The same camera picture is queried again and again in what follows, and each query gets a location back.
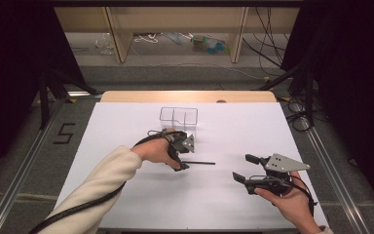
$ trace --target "finger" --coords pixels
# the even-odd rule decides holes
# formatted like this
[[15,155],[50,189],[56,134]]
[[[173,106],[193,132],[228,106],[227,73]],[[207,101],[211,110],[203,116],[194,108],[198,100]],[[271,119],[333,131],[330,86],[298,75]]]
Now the finger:
[[294,184],[298,185],[299,187],[302,187],[302,188],[306,189],[305,184],[303,184],[302,178],[300,177],[298,172],[296,172],[296,171],[295,172],[290,172],[290,175],[293,176],[292,181],[293,181]]
[[175,161],[173,159],[168,159],[167,164],[174,169],[180,169],[181,168],[180,165],[177,163],[177,161]]
[[271,191],[263,189],[263,188],[256,188],[254,189],[254,192],[259,195],[260,197],[268,200],[269,202],[275,204],[276,201],[278,200],[278,196],[273,194]]
[[167,128],[167,133],[173,133],[175,132],[175,128]]

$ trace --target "cream sleeve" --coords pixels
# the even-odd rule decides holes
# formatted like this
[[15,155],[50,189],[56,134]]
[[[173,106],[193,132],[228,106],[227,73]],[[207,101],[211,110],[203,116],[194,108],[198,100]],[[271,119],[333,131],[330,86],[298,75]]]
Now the cream sleeve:
[[[48,217],[67,209],[85,204],[118,189],[133,178],[141,167],[142,159],[125,146],[120,146],[107,155],[65,200]],[[114,206],[121,192],[112,199],[54,222],[43,229],[47,233],[95,233],[102,217]]]

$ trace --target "human hand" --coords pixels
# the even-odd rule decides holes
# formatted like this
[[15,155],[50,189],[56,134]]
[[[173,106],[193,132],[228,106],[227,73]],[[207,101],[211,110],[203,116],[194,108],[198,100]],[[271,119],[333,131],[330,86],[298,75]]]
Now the human hand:
[[[173,132],[175,129],[169,128],[168,131]],[[168,136],[165,137],[167,139],[160,137],[143,142],[133,147],[131,151],[138,154],[142,160],[147,160],[152,163],[165,163],[174,169],[179,169],[180,165],[175,160],[171,159],[167,153],[169,138]]]
[[[298,172],[290,172],[290,175],[300,178]],[[293,183],[306,189],[300,179],[294,178]],[[273,203],[281,214],[299,229],[301,234],[321,232],[309,210],[308,197],[299,189],[292,188],[289,193],[282,197],[262,188],[256,188],[254,192]]]

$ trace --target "white table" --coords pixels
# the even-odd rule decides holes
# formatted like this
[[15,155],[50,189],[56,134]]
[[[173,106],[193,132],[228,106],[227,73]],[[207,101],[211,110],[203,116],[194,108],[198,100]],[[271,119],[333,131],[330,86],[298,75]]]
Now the white table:
[[[289,229],[277,208],[259,196],[248,195],[232,172],[246,177],[264,175],[260,165],[244,155],[268,157],[279,153],[302,161],[275,102],[100,102],[95,106],[58,202],[77,187],[94,166],[120,144],[133,146],[149,130],[160,130],[161,107],[198,108],[196,153],[182,160],[215,162],[190,165],[174,172],[163,164],[144,162],[128,181],[101,228],[123,230],[262,231]],[[317,196],[306,172],[301,177]],[[319,225],[328,225],[320,204],[315,206]]]

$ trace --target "cable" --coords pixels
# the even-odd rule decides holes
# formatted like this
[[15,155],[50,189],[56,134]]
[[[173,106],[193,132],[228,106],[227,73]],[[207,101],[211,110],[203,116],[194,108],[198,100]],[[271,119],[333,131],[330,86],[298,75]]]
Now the cable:
[[271,60],[269,57],[263,55],[261,52],[257,51],[256,49],[252,48],[243,38],[243,41],[246,43],[246,45],[250,48],[250,50],[254,51],[255,53],[257,53],[259,56],[263,57],[264,59],[267,59],[269,62],[271,62],[272,64],[276,65],[277,67],[281,67],[280,64],[278,64],[277,62]]
[[306,187],[306,189],[308,190],[308,192],[309,192],[310,194],[312,194],[312,193],[311,193],[311,190],[310,190],[309,187],[308,187],[308,185],[305,183],[305,181],[302,180],[302,178],[300,178],[300,177],[298,177],[298,176],[294,176],[294,175],[290,175],[290,177],[292,177],[292,178],[297,178],[298,180],[300,180],[300,181],[303,183],[303,185]]
[[312,194],[308,190],[308,187],[305,185],[307,189],[304,189],[300,187],[299,185],[296,185],[293,182],[289,182],[289,181],[284,181],[284,183],[288,184],[289,186],[299,189],[301,192],[303,192],[308,197],[309,211],[311,212],[312,216],[314,216],[314,208],[317,203],[314,201],[314,198],[312,197]]
[[[184,132],[181,132],[181,131],[174,131],[174,132],[167,132],[167,131],[163,131],[163,132],[159,132],[159,131],[149,131],[148,132],[148,137],[142,139],[141,141],[139,141],[136,145],[139,145],[143,142],[146,142],[148,140],[151,140],[151,139],[154,139],[154,138],[159,138],[159,137],[163,137],[165,138],[168,143],[170,143],[170,140],[168,138],[166,138],[166,136],[168,135],[176,135],[176,134],[182,134]],[[78,205],[78,206],[75,206],[75,207],[72,207],[70,209],[67,209],[63,212],[60,212],[58,214],[54,214],[53,216],[43,220],[41,223],[39,223],[38,225],[36,225],[34,228],[32,228],[31,231],[29,231],[29,234],[35,234],[35,233],[38,233],[40,231],[42,231],[44,228],[50,226],[51,224],[65,218],[65,217],[68,217],[68,216],[71,216],[71,215],[74,215],[78,212],[81,212],[83,210],[86,210],[88,208],[91,208],[91,207],[94,207],[94,206],[98,206],[110,199],[112,199],[113,197],[115,197],[118,193],[121,192],[121,190],[123,189],[124,185],[126,185],[126,181],[119,187],[117,188],[116,190],[114,190],[113,192],[111,193],[108,193],[100,198],[97,198],[95,200],[92,200],[92,201],[89,201],[87,203],[84,203],[84,204],[81,204],[81,205]]]
[[121,192],[121,190],[123,189],[124,185],[126,185],[126,181],[119,187],[117,188],[116,190],[114,190],[113,192],[111,193],[108,193],[106,194],[105,196],[103,197],[100,197],[98,199],[95,199],[95,200],[92,200],[92,201],[89,201],[87,203],[84,203],[82,205],[78,205],[76,207],[73,207],[73,208],[70,208],[68,210],[65,210],[61,213],[58,213],[58,214],[55,214],[47,219],[45,219],[44,221],[42,221],[41,223],[39,223],[38,225],[36,225],[34,228],[32,228],[31,231],[29,231],[29,234],[35,234],[35,233],[38,233],[40,231],[42,231],[44,228],[48,227],[49,225],[67,217],[67,216],[70,216],[70,215],[74,215],[78,212],[81,212],[83,210],[86,210],[88,208],[91,208],[91,207],[94,207],[94,206],[98,206],[110,199],[112,199],[113,197],[115,197],[118,193]]
[[213,65],[213,66],[217,66],[217,67],[220,67],[220,68],[224,68],[224,69],[229,70],[229,71],[238,72],[240,74],[243,74],[243,75],[248,76],[248,77],[253,78],[253,79],[263,80],[263,78],[252,76],[252,75],[249,75],[249,74],[247,74],[245,72],[242,72],[240,70],[235,70],[235,69],[228,68],[228,67],[225,67],[225,66],[222,66],[222,65],[218,65],[218,64],[215,64],[215,63],[183,62],[183,63],[175,63],[175,64],[150,64],[150,63],[146,62],[144,59],[142,59],[141,55],[132,46],[130,46],[130,48],[137,55],[138,59],[140,59],[147,66],[155,67],[155,66],[182,66],[182,65]]
[[259,38],[257,38],[257,36],[256,36],[255,33],[253,33],[253,37],[254,37],[258,42],[260,42],[260,43],[264,43],[265,46],[272,47],[272,48],[276,48],[276,49],[281,50],[281,51],[285,51],[284,48],[276,47],[276,46],[274,46],[274,45],[270,45],[270,44],[267,44],[267,43],[265,43],[265,42],[262,42]]
[[268,12],[267,12],[267,13],[268,13],[268,22],[267,22],[267,25],[265,25],[264,21],[262,20],[260,14],[259,14],[259,11],[257,10],[257,7],[255,8],[255,11],[256,11],[256,13],[257,13],[257,16],[258,16],[259,19],[260,19],[260,22],[262,23],[263,29],[265,30],[265,37],[264,37],[264,39],[263,39],[263,42],[262,42],[262,48],[260,49],[260,51],[262,51],[264,45],[267,45],[267,44],[265,43],[265,41],[266,41],[266,37],[269,37],[270,41],[271,41],[272,44],[273,44],[273,47],[275,48],[276,56],[278,57],[278,60],[279,60],[280,63],[281,63],[281,61],[282,61],[282,57],[281,57],[281,55],[280,55],[280,53],[279,53],[279,51],[278,51],[278,48],[277,48],[277,46],[276,46],[276,44],[275,44],[275,40],[273,39],[272,24],[271,24],[271,21],[270,21],[272,10],[271,10],[271,8],[268,8]]
[[157,34],[147,34],[149,39],[146,39],[143,36],[141,36],[140,34],[138,34],[138,38],[134,39],[134,42],[146,41],[146,42],[153,43],[153,44],[159,43],[159,40],[156,39],[156,35]]
[[[287,119],[287,123],[292,125],[293,129],[297,132],[306,132],[308,131],[309,129],[311,129],[314,125],[313,123],[311,123],[309,121],[308,118],[306,118],[306,110],[305,110],[305,106],[304,106],[304,103],[303,103],[304,100],[301,99],[301,101],[295,101],[295,100],[291,100],[288,102],[288,104],[284,105],[282,108],[285,108],[287,107],[287,109],[294,113],[292,115],[289,115],[289,116],[286,116],[286,119]],[[324,110],[322,108],[320,109],[313,109],[312,110],[312,114],[315,114],[315,113],[321,113],[323,112]],[[320,119],[318,118],[317,116],[313,115],[313,118],[315,119],[318,119],[320,121],[323,121],[323,122],[326,122],[327,120],[323,120],[323,119]],[[304,128],[299,128],[297,127],[297,121],[300,120],[300,121],[305,121],[307,122],[307,127],[304,127]]]

